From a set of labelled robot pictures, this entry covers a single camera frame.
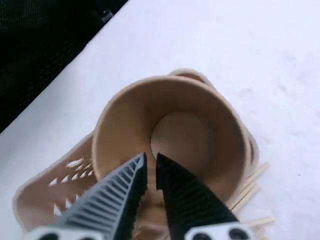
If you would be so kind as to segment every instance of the wooden coffee stirrer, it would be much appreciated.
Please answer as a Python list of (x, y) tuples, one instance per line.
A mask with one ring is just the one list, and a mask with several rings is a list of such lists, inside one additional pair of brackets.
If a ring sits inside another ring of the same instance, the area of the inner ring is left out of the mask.
[[(243, 190), (240, 192), (238, 198), (230, 206), (230, 209), (234, 214), (240, 211), (242, 207), (259, 191), (259, 188), (256, 186), (256, 183), (254, 181), (268, 167), (269, 167), (268, 162), (262, 164), (260, 167), (257, 168), (255, 173), (246, 180)], [(264, 232), (265, 232), (264, 226), (267, 224), (271, 224), (274, 221), (275, 221), (275, 218), (272, 216), (269, 216), (269, 217), (264, 217), (257, 220), (242, 222), (242, 223), (247, 225), (249, 228), (254, 229), (257, 239), (268, 240), (268, 238), (264, 236)]]

